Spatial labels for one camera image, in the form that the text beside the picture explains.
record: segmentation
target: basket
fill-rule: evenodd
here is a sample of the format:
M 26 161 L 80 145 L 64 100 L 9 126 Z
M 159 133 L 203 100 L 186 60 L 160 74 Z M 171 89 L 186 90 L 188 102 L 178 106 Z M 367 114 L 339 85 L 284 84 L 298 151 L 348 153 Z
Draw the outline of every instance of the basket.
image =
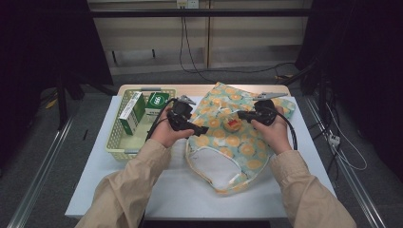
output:
M 127 89 L 122 96 L 122 101 L 116 113 L 112 129 L 106 141 L 106 151 L 110 153 L 116 161 L 125 162 L 134 158 L 139 152 L 140 148 L 145 143 L 147 132 L 150 129 L 152 122 L 149 122 L 144 115 L 140 120 L 134 134 L 132 136 L 126 135 L 125 130 L 119 121 L 119 116 L 125 109 L 128 101 L 133 96 L 134 92 L 141 91 L 144 95 L 145 103 L 147 103 L 149 96 L 152 92 L 168 93 L 169 98 L 176 95 L 176 90 L 172 88 L 141 88 L 141 89 Z

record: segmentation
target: black curtain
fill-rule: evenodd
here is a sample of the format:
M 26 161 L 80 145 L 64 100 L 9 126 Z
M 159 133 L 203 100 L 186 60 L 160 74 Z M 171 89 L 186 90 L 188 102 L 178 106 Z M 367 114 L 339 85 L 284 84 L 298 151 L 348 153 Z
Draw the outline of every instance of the black curtain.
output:
M 314 6 L 323 1 L 314 1 Z M 354 118 L 358 129 L 379 156 L 403 181 L 400 143 L 403 105 L 403 2 L 350 1 L 340 44 L 326 63 L 326 74 L 338 99 Z M 335 21 L 309 20 L 297 66 L 304 68 Z
M 86 0 L 0 2 L 0 99 L 5 109 L 0 165 L 24 138 L 41 92 L 57 86 L 56 76 L 64 75 L 70 93 L 88 82 L 113 84 L 88 12 Z

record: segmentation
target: wall outlet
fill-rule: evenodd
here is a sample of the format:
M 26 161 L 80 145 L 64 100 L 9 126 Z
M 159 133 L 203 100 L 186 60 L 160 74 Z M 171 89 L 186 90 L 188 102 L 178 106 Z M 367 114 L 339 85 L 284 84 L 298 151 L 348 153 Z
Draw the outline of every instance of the wall outlet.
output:
M 187 8 L 188 9 L 198 9 L 199 0 L 187 0 Z

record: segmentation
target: hand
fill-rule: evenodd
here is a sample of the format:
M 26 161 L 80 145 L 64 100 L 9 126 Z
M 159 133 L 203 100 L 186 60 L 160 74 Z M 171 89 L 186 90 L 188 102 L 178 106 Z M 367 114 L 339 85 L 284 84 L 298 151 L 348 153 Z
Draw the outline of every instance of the hand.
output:
M 167 113 L 170 110 L 170 107 L 167 107 L 163 113 L 161 114 L 160 120 L 162 120 L 157 127 L 155 128 L 153 134 L 150 139 L 153 139 L 159 143 L 161 143 L 166 148 L 171 147 L 176 140 L 190 137 L 194 134 L 194 130 L 186 129 L 175 131 L 172 129 L 169 124 L 169 120 L 167 118 Z
M 280 114 L 284 114 L 284 110 L 281 106 L 276 106 L 276 111 Z M 251 124 L 261 133 L 263 139 L 273 148 L 277 155 L 292 149 L 288 142 L 287 123 L 279 115 L 277 115 L 275 121 L 268 126 L 255 120 L 252 120 Z

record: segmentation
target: table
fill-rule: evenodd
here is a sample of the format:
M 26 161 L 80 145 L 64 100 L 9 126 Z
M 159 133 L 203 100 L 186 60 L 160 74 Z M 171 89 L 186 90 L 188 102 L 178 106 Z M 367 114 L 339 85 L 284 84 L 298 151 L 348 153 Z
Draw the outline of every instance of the table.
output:
M 187 95 L 195 102 L 208 92 L 213 85 L 152 85 L 176 88 L 177 96 Z M 250 92 L 287 92 L 284 85 L 230 85 Z M 107 135 L 119 107 L 121 94 L 129 88 L 150 87 L 150 85 L 123 85 L 118 96 L 112 98 L 103 126 L 88 158 L 86 168 L 70 201 L 66 216 L 80 218 L 89 208 L 95 187 L 102 177 L 125 167 L 105 150 Z M 294 103 L 291 97 L 284 97 Z M 296 108 L 290 120 L 298 140 L 298 149 L 308 164 L 310 171 L 334 194 L 314 143 L 310 137 L 301 113 Z M 258 175 L 249 187 L 240 193 L 220 196 L 214 189 L 188 167 L 184 155 L 185 140 L 177 141 L 172 147 L 172 160 L 163 171 L 153 188 L 145 210 L 146 219 L 275 219 L 286 218 L 281 202 L 281 194 L 276 180 L 268 168 Z

